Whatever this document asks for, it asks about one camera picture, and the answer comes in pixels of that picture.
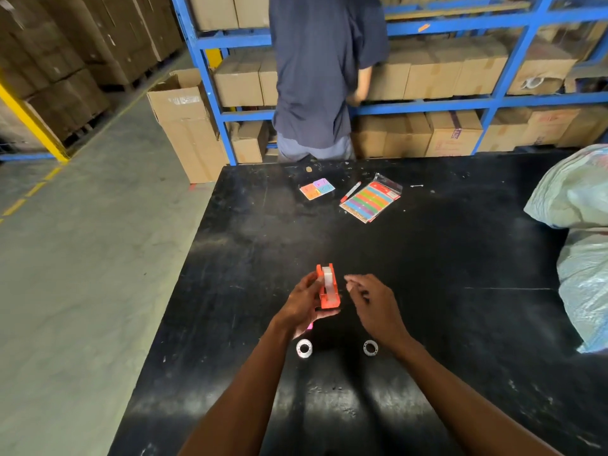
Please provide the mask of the person's left hand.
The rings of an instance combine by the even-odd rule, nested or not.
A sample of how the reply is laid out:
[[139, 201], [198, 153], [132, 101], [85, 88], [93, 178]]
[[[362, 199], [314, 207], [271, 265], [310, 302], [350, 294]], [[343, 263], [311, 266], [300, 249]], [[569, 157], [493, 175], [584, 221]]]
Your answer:
[[268, 331], [281, 335], [288, 340], [300, 337], [311, 322], [314, 322], [314, 311], [320, 307], [319, 291], [322, 280], [317, 273], [304, 276], [291, 291], [284, 306], [270, 321]]

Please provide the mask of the orange tape dispenser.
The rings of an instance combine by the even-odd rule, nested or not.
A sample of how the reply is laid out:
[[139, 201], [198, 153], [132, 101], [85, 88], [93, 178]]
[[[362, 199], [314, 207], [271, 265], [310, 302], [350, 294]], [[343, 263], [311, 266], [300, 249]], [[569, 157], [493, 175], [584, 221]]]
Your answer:
[[334, 278], [334, 291], [335, 291], [335, 298], [333, 299], [333, 301], [327, 301], [326, 299], [326, 295], [325, 295], [325, 286], [324, 286], [324, 279], [323, 279], [323, 273], [322, 273], [322, 269], [320, 264], [318, 264], [316, 266], [316, 271], [317, 271], [317, 279], [318, 280], [322, 280], [322, 286], [320, 288], [319, 291], [319, 298], [320, 298], [320, 304], [321, 304], [321, 308], [322, 309], [333, 309], [333, 308], [339, 308], [340, 306], [340, 296], [339, 296], [339, 289], [338, 289], [338, 282], [337, 282], [337, 278], [336, 278], [336, 273], [333, 267], [333, 264], [328, 264], [327, 266], [330, 266], [332, 268], [333, 271], [333, 278]]

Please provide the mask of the person's right forearm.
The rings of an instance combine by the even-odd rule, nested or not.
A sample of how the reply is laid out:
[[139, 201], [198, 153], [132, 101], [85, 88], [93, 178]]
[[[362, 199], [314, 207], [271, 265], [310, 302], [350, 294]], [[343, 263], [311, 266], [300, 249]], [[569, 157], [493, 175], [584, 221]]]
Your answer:
[[414, 338], [391, 350], [468, 456], [563, 456], [437, 362]]

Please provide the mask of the white plastic sack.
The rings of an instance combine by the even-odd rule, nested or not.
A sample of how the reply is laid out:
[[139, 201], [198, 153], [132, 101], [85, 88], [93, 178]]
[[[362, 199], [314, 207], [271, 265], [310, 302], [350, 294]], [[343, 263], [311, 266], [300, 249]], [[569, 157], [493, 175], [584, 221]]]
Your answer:
[[557, 273], [559, 296], [582, 339], [577, 351], [608, 352], [608, 227], [571, 229]]
[[608, 145], [590, 145], [550, 168], [523, 210], [554, 229], [608, 227]]

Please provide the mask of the person's right hand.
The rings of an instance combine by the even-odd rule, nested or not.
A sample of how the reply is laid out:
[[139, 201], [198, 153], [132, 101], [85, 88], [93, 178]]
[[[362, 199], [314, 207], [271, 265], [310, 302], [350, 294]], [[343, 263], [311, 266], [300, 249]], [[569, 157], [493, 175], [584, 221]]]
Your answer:
[[404, 326], [393, 291], [372, 274], [345, 275], [347, 284], [360, 284], [370, 295], [366, 305], [355, 305], [362, 326], [369, 335], [398, 354], [413, 338]]

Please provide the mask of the colourful sticky note pad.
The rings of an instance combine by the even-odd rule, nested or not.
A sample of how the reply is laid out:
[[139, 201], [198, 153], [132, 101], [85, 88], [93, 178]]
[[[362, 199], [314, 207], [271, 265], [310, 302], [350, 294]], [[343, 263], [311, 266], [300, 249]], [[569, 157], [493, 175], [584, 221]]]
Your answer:
[[303, 185], [299, 190], [308, 200], [314, 200], [335, 191], [335, 187], [326, 178], [321, 178]]

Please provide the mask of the stack of palletised brown cartons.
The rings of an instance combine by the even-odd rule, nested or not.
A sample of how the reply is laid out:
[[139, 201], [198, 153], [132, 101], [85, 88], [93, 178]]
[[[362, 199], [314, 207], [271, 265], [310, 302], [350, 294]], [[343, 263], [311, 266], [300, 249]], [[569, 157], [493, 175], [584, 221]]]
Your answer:
[[182, 45], [171, 0], [0, 0], [0, 78], [65, 146]]

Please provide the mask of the pack of colourful strips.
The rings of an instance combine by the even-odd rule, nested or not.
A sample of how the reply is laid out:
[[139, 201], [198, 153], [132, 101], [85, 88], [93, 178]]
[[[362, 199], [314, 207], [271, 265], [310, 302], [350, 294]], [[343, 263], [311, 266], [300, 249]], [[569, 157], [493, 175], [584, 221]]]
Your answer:
[[403, 191], [402, 185], [375, 173], [374, 178], [340, 203], [340, 208], [364, 224], [373, 222], [380, 213], [395, 203]]

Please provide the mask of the open cardboard box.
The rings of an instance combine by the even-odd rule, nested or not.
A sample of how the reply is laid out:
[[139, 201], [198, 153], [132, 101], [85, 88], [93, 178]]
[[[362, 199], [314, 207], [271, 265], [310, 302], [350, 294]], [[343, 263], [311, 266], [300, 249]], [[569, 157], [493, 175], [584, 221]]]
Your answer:
[[147, 97], [189, 183], [216, 182], [229, 159], [200, 71], [175, 70], [151, 87]]

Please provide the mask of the yellow metal post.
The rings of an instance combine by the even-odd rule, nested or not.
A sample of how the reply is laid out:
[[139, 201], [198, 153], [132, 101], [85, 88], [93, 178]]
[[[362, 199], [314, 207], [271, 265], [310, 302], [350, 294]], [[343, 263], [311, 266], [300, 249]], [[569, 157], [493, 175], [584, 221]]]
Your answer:
[[69, 163], [71, 156], [68, 155], [64, 144], [50, 131], [46, 124], [39, 118], [24, 101], [16, 96], [15, 91], [4, 77], [0, 75], [0, 100], [8, 107], [12, 114], [35, 136], [45, 147], [48, 153], [61, 165]]

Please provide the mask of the person's left forearm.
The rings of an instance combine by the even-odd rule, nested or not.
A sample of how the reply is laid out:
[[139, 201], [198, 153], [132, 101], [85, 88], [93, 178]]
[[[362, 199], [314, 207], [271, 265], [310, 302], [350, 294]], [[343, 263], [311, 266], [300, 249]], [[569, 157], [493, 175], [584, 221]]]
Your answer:
[[310, 322], [274, 318], [232, 383], [196, 425], [178, 456], [258, 456], [290, 342]]

